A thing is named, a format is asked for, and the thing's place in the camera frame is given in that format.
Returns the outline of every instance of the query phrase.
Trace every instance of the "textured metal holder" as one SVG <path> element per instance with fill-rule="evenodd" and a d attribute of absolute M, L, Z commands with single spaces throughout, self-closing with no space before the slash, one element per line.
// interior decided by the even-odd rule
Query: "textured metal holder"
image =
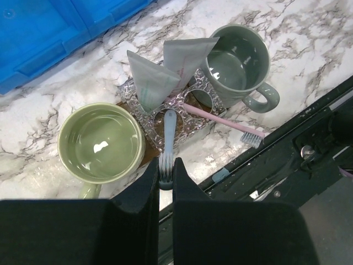
<path fill-rule="evenodd" d="M 158 116 L 158 113 L 167 109 L 172 109 L 180 115 L 182 124 L 178 126 L 174 138 L 174 147 L 179 146 L 186 139 L 192 137 L 198 130 L 204 128 L 207 124 L 213 123 L 208 119 L 196 118 L 194 115 L 190 115 L 183 107 L 183 103 L 186 100 L 188 93 L 201 90 L 206 92 L 212 101 L 211 114 L 215 116 L 224 116 L 226 109 L 224 108 L 219 96 L 214 90 L 213 86 L 208 81 L 202 70 L 198 69 L 194 74 L 194 78 L 189 83 L 190 87 L 185 88 L 180 94 L 174 98 L 166 101 L 155 110 L 147 113 L 141 107 L 136 97 L 136 88 L 133 79 L 128 79 L 123 85 L 119 86 L 119 93 L 121 100 L 126 102 L 130 108 L 131 114 L 140 123 L 145 131 L 147 138 L 150 142 L 160 151 L 164 149 L 164 135 L 163 133 L 158 134 L 156 132 L 156 124 L 160 123 L 163 119 L 162 115 Z"/>

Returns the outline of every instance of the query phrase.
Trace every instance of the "toothbrush handle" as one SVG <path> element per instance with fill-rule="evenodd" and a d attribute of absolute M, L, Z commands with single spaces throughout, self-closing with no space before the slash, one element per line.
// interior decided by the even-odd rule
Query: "toothbrush handle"
<path fill-rule="evenodd" d="M 229 126 L 231 128 L 242 131 L 243 133 L 245 132 L 245 133 L 255 134 L 255 135 L 260 136 L 261 138 L 265 137 L 265 134 L 261 131 L 257 131 L 255 129 L 252 129 L 252 128 L 249 128 L 249 127 L 237 124 L 237 123 L 233 123 L 229 120 L 224 120 L 220 117 L 214 116 L 211 113 L 205 112 L 202 109 L 195 108 L 194 106 L 188 105 L 186 103 L 184 103 L 184 109 L 191 114 L 195 114 L 195 115 L 201 116 L 206 119 L 214 120 L 218 123 L 221 123 L 221 124 L 224 124 L 224 125 Z"/>
<path fill-rule="evenodd" d="M 173 152 L 176 124 L 177 114 L 171 109 L 167 110 L 164 115 L 164 152 Z"/>

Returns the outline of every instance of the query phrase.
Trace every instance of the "sage green mug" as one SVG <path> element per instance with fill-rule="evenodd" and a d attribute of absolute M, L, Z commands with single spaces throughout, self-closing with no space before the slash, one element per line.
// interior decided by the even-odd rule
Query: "sage green mug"
<path fill-rule="evenodd" d="M 145 154 L 145 137 L 129 112 L 109 103 L 86 105 L 72 113 L 58 136 L 66 169 L 84 181 L 79 198 L 97 198 L 101 185 L 128 176 Z"/>
<path fill-rule="evenodd" d="M 211 37 L 220 37 L 201 68 L 226 108 L 242 100 L 258 113 L 276 108 L 280 96 L 265 83 L 270 71 L 270 53 L 261 36 L 247 26 L 226 25 Z M 258 102 L 249 94 L 257 90 L 267 100 Z M 209 96 L 193 92 L 201 103 L 212 107 Z"/>

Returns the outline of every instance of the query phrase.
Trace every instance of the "blue container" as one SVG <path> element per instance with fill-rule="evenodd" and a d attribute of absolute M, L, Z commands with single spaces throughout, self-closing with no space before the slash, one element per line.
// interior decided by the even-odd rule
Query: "blue container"
<path fill-rule="evenodd" d="M 92 38 L 136 14 L 152 0 L 71 0 Z"/>
<path fill-rule="evenodd" d="M 0 94 L 38 76 L 89 40 L 70 0 L 1 0 Z"/>
<path fill-rule="evenodd" d="M 37 77 L 151 0 L 0 0 L 0 94 Z"/>

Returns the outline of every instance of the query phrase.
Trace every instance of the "blue tab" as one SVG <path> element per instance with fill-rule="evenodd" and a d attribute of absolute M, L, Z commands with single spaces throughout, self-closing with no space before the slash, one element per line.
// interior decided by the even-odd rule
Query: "blue tab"
<path fill-rule="evenodd" d="M 213 176 L 212 176 L 212 180 L 215 182 L 215 183 L 218 183 L 220 182 L 221 180 L 223 180 L 226 176 L 228 176 L 230 174 L 230 172 L 225 169 L 225 168 L 222 168 L 220 171 L 218 171 L 217 173 L 215 173 Z"/>

